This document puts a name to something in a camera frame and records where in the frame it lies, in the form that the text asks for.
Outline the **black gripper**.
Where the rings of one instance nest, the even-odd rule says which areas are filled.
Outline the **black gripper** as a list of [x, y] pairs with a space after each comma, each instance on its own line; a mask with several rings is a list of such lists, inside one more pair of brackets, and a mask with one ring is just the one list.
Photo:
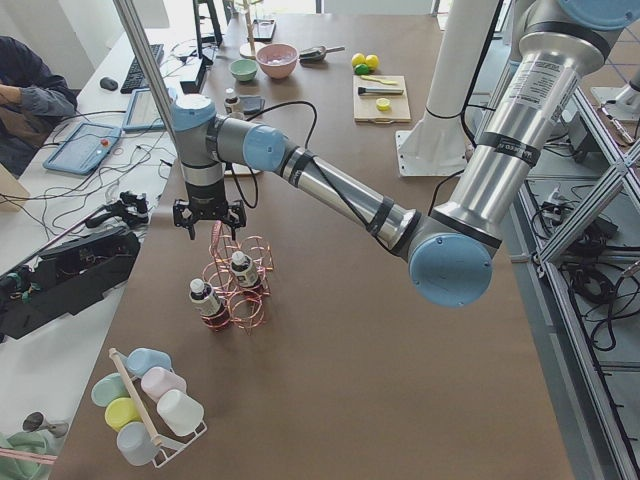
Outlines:
[[242, 200], [228, 204], [223, 179], [206, 186], [186, 183], [186, 191], [189, 202], [182, 199], [173, 202], [172, 216], [176, 227], [185, 229], [189, 239], [194, 240], [194, 217], [197, 220], [222, 219], [222, 223], [230, 230], [231, 238], [236, 240], [237, 231], [246, 226], [245, 204]]

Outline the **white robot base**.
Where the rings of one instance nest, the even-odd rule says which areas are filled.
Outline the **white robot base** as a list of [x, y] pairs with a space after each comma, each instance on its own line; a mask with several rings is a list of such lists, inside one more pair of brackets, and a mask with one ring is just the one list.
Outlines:
[[410, 131], [396, 133], [399, 173], [404, 177], [446, 177], [466, 164], [461, 126], [468, 93], [493, 36], [502, 3], [459, 0], [452, 3], [428, 93], [425, 113]]

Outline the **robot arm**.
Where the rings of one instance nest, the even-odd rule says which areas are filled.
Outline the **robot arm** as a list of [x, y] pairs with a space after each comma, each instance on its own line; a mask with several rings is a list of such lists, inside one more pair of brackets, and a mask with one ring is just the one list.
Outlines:
[[460, 307], [480, 298], [492, 276], [509, 206], [561, 119], [580, 80], [606, 62], [622, 30], [639, 17], [635, 1], [518, 1], [508, 83], [495, 112], [465, 154], [456, 126], [495, 29], [497, 1], [457, 1], [445, 26], [422, 119], [395, 135], [399, 174], [451, 174], [450, 199], [427, 213], [401, 207], [270, 126], [233, 118], [200, 94], [171, 104], [170, 127], [187, 199], [173, 207], [177, 226], [246, 223], [229, 202], [231, 164], [272, 172], [363, 226], [404, 259], [427, 300]]

